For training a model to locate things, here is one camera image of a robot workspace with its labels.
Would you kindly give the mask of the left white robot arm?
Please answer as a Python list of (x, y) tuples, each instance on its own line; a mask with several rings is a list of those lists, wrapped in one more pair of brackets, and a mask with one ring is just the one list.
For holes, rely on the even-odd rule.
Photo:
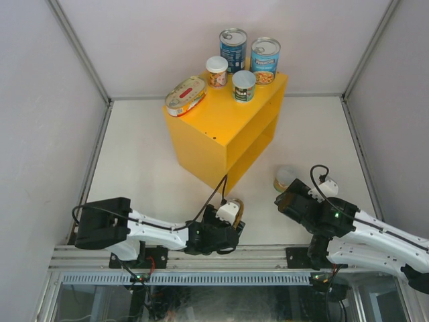
[(143, 244), (162, 246), (190, 255), (228, 254), (235, 250), (245, 223), (239, 199), (223, 201), (219, 208), (204, 206), (201, 221), (170, 223), (131, 208), (118, 197), (84, 204), (74, 245), (82, 250), (109, 250), (132, 268), (147, 260)]

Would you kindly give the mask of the small green can white lid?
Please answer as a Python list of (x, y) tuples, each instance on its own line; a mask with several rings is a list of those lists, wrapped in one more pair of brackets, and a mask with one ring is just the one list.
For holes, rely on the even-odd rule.
[(248, 70), (240, 70), (232, 76), (233, 98), (239, 103), (248, 103), (255, 92), (256, 77)]

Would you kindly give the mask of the left aluminium corner post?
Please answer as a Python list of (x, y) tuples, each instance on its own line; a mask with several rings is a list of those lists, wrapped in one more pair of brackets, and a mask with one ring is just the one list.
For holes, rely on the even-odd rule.
[(57, 0), (47, 0), (46, 4), (50, 8), (54, 18), (58, 22), (61, 30), (63, 31), (66, 39), (70, 43), (72, 49), (74, 50), (77, 58), (85, 69), (88, 77), (95, 86), (102, 100), (109, 106), (111, 103), (111, 98), (103, 85), (101, 78), (99, 77), (98, 72), (96, 71), (93, 63), (91, 62), (82, 42), (80, 41), (77, 33), (75, 32), (72, 24), (70, 23), (65, 10), (62, 8), (61, 4)]

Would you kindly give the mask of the light blue Progresso soup can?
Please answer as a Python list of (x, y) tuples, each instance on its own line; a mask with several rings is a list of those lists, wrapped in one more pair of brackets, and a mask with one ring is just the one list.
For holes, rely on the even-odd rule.
[(258, 38), (251, 45), (250, 71), (257, 85), (271, 84), (277, 72), (281, 45), (273, 38)]

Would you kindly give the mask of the aluminium corner post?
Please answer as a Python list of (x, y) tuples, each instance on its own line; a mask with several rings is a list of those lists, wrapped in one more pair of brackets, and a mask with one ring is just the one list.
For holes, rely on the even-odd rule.
[(111, 98), (103, 85), (101, 78), (99, 77), (98, 72), (96, 71), (93, 63), (91, 62), (82, 42), (80, 41), (77, 33), (75, 32), (72, 24), (70, 23), (65, 10), (62, 8), (61, 4), (57, 0), (47, 0), (46, 4), (50, 8), (54, 18), (58, 22), (61, 30), (63, 31), (66, 39), (70, 43), (72, 49), (74, 50), (77, 58), (85, 69), (88, 77), (95, 86), (102, 100), (109, 106), (111, 103)]
[(355, 67), (351, 78), (349, 79), (345, 90), (342, 94), (342, 98), (344, 102), (347, 102), (349, 97), (351, 96), (351, 93), (353, 92), (353, 89), (355, 88), (358, 80), (360, 79), (366, 65), (369, 63), (377, 45), (381, 41), (391, 19), (395, 15), (396, 11), (398, 10), (398, 7), (402, 4), (402, 0), (391, 0), (388, 3), (388, 6), (386, 7), (383, 15), (381, 16), (381, 19), (379, 20), (379, 23), (377, 24), (375, 31), (373, 32), (369, 43), (365, 47), (362, 56), (360, 57), (357, 66)]

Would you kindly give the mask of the right aluminium corner post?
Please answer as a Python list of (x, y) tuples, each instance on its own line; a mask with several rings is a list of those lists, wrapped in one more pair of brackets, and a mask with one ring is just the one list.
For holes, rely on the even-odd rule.
[(379, 20), (379, 23), (377, 24), (375, 31), (373, 32), (369, 43), (365, 47), (362, 56), (360, 57), (357, 66), (355, 67), (351, 78), (349, 79), (345, 90), (342, 94), (342, 98), (344, 102), (347, 102), (349, 97), (351, 96), (351, 93), (353, 92), (353, 89), (355, 88), (358, 80), (360, 79), (366, 65), (369, 63), (377, 45), (381, 41), (391, 19), (395, 15), (396, 11), (398, 10), (398, 7), (402, 4), (402, 0), (391, 0), (388, 3), (388, 6), (386, 7), (383, 15), (381, 16), (381, 19)]

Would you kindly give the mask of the yellow two-shelf cabinet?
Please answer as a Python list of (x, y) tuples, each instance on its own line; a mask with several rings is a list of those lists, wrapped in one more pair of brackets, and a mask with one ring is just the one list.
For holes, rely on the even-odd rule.
[(206, 97), (183, 116), (164, 113), (176, 158), (211, 188), (227, 176), (230, 192), (271, 143), (288, 76), (277, 72), (269, 85), (257, 85), (253, 99), (239, 103), (232, 84), (208, 88)]

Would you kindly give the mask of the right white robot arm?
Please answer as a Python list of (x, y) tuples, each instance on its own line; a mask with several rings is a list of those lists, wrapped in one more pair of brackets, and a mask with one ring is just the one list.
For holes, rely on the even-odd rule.
[(312, 236), (307, 258), (315, 270), (341, 264), (384, 272), (428, 293), (428, 240), (378, 220), (337, 197), (328, 180), (313, 189), (295, 179), (278, 195), (278, 211)]

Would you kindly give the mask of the dark blue soup can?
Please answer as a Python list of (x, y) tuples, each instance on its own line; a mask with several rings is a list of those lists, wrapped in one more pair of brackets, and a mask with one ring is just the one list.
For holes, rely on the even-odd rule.
[(239, 28), (223, 30), (219, 35), (220, 54), (228, 62), (227, 72), (234, 74), (245, 68), (247, 33)]

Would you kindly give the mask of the gold oval fish tin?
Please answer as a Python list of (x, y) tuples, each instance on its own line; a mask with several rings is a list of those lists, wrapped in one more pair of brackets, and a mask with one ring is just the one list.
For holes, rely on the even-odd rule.
[(244, 212), (244, 203), (241, 199), (232, 199), (232, 201), (234, 202), (234, 204), (236, 204), (239, 208), (236, 216), (235, 216), (235, 220), (233, 223), (233, 227), (236, 229), (238, 228), (240, 222), (241, 222), (241, 218), (243, 216), (243, 212)]
[(166, 111), (172, 117), (183, 116), (206, 97), (206, 92), (206, 81), (201, 76), (191, 76), (167, 94)]

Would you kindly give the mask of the aluminium front rail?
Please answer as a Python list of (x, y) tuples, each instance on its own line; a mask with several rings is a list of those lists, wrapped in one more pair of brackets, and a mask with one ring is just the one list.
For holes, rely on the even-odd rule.
[[(286, 245), (243, 245), (227, 255), (188, 255), (169, 251), (156, 260), (157, 272), (275, 272), (288, 269), (292, 255)], [(107, 250), (80, 250), (74, 246), (57, 246), (48, 268), (64, 272), (101, 272), (109, 268), (113, 256)]]

